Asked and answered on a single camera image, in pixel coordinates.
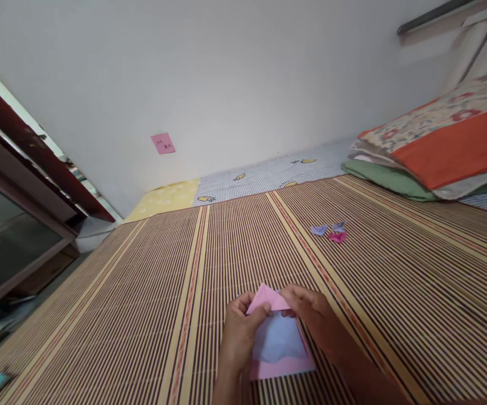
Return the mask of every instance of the folded blanket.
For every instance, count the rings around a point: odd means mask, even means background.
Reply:
[[[414,176],[405,170],[370,163],[363,160],[349,160],[342,164],[343,170],[364,180],[370,180],[379,186],[414,201],[440,200]],[[487,184],[472,191],[470,195],[487,193]]]

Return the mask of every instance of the glass door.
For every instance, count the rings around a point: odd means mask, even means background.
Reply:
[[[0,298],[74,238],[30,204],[0,179]]]

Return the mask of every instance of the bamboo mat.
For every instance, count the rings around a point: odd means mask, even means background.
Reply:
[[[120,226],[0,348],[0,404],[210,403],[225,305],[261,282],[326,294],[411,401],[487,398],[487,212],[346,175]],[[304,335],[317,371],[254,403],[354,403]]]

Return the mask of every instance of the finger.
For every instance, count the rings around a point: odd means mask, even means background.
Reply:
[[[247,308],[251,304],[251,301],[253,301],[253,298],[255,298],[255,293],[251,291],[247,291],[236,299],[238,300],[238,302],[244,304],[245,308]]]
[[[286,317],[294,318],[294,317],[296,317],[296,314],[294,313],[294,311],[292,309],[284,309],[281,311],[281,316],[283,318],[286,318]]]
[[[290,290],[285,290],[283,298],[304,323],[317,322],[322,317],[313,309],[309,301],[294,295]]]
[[[262,304],[256,307],[251,315],[246,318],[246,321],[251,326],[253,332],[255,332],[261,323],[268,317],[268,314],[272,311],[272,306],[270,303]]]
[[[289,284],[284,289],[282,289],[279,293],[283,298],[285,296],[283,293],[291,293],[292,295],[297,296],[298,298],[303,298],[309,301],[311,304],[316,303],[317,299],[320,297],[321,293],[313,290],[308,290],[305,287],[302,287],[298,284]]]
[[[249,307],[249,304],[251,304],[251,301],[253,301],[253,298],[255,298],[255,293],[248,291],[243,293],[239,297],[233,299],[231,301],[231,304],[235,309],[237,309],[236,312],[238,312],[241,315],[245,315]]]

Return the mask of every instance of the pink sticky note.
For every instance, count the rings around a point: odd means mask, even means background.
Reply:
[[[342,243],[346,239],[346,232],[330,233],[328,235],[328,239],[330,239],[331,241],[337,242],[337,243]]]
[[[253,360],[249,374],[250,381],[281,377],[284,375],[298,374],[315,370],[315,363],[313,363],[313,358],[311,356],[311,352],[309,351],[309,347],[301,335],[300,325],[298,325],[298,330],[300,331],[300,338],[304,344],[305,351],[307,352],[307,357],[297,358],[287,356],[283,357],[276,363]]]
[[[176,152],[168,133],[152,135],[151,138],[160,155]]]
[[[284,309],[290,309],[287,301],[285,301],[283,297],[281,297],[276,291],[272,290],[266,284],[262,283],[259,287],[259,290],[255,294],[255,298],[253,298],[253,301],[251,301],[251,304],[249,305],[246,314],[249,315],[255,310],[256,307],[259,307],[267,302],[270,303],[270,305],[272,306],[272,311],[282,311]]]

